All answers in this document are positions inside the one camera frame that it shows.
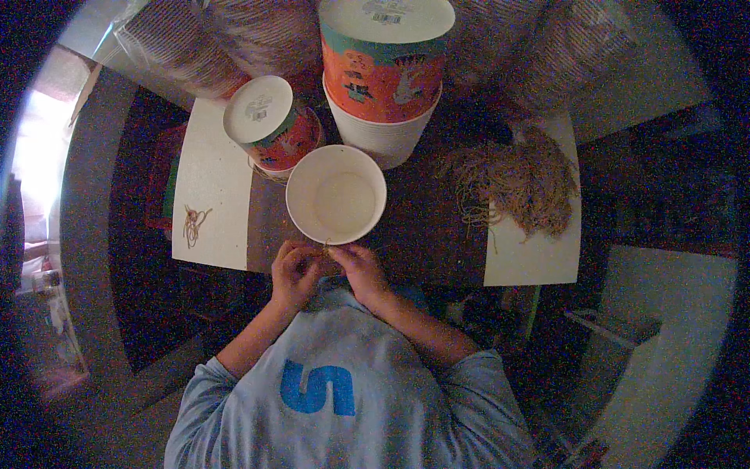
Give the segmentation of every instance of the string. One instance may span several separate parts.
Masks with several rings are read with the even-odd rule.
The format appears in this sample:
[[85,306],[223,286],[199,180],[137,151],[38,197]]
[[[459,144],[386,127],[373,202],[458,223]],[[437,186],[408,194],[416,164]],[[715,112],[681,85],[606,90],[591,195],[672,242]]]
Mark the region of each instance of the string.
[[198,229],[200,225],[206,221],[206,217],[211,213],[213,209],[208,209],[205,212],[197,212],[192,210],[185,204],[185,224],[182,228],[182,237],[187,238],[187,248],[190,249],[195,246],[198,241]]
[[451,174],[461,220],[469,227],[491,227],[510,215],[526,235],[523,242],[538,231],[552,238],[565,232],[569,197],[580,195],[573,163],[538,128],[528,127],[525,137],[511,146],[487,141],[455,149],[439,159],[436,175]]

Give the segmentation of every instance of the hand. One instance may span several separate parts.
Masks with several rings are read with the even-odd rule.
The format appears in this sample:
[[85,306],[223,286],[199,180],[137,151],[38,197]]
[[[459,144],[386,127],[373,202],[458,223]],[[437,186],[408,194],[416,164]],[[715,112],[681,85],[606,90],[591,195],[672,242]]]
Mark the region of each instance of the hand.
[[347,245],[330,247],[328,254],[343,267],[357,301],[378,315],[381,304],[392,292],[375,253],[358,245]]
[[285,241],[271,265],[271,303],[283,313],[298,313],[313,295],[321,275],[319,249]]

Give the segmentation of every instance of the blue letter s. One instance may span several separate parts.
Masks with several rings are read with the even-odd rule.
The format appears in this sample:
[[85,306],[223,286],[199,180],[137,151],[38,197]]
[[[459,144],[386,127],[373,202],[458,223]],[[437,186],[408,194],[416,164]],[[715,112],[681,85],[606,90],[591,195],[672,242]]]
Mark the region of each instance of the blue letter s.
[[352,374],[340,366],[314,368],[307,376],[307,392],[299,390],[302,365],[287,360],[281,375],[281,400],[293,410],[315,413],[326,405],[326,384],[333,383],[333,411],[336,415],[354,415]]

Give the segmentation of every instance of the paper cup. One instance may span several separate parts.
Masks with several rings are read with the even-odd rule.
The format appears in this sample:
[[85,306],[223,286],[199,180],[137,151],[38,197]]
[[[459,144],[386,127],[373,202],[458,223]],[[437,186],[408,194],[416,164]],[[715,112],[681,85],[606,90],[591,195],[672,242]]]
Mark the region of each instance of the paper cup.
[[342,110],[369,122],[424,115],[443,80],[446,0],[323,0],[319,8],[328,92]]
[[405,122],[383,124],[359,119],[336,105],[329,95],[325,75],[323,89],[343,142],[367,152],[382,170],[395,168],[409,159],[443,93],[441,83],[432,107],[421,116]]
[[224,130],[259,167],[284,171],[317,147],[320,121],[295,99],[292,87],[272,75],[243,85],[224,110]]
[[[320,120],[317,121],[318,124],[318,142],[315,145],[315,148],[320,148],[321,146],[324,146],[326,144],[326,133],[323,130],[323,125],[320,123]],[[268,179],[269,181],[278,182],[279,184],[286,185],[287,181],[289,180],[289,176],[292,175],[292,171],[294,170],[295,166],[292,166],[288,170],[283,171],[271,171],[263,169],[262,167],[258,166],[255,163],[251,163],[253,165],[253,171],[258,176]]]
[[351,146],[328,145],[297,163],[286,184],[286,208],[308,238],[342,245],[373,229],[386,195],[383,172],[372,158]]

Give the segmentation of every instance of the stack of cups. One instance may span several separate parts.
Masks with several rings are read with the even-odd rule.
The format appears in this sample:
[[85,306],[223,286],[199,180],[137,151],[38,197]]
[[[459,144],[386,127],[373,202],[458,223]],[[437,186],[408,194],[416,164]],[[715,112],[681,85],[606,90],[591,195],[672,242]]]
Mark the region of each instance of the stack of cups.
[[318,116],[289,83],[265,75],[243,85],[224,110],[224,130],[247,153],[247,162],[268,179],[284,182],[307,153],[325,145]]
[[323,88],[341,139],[388,170],[412,154],[443,92],[446,0],[323,0]]

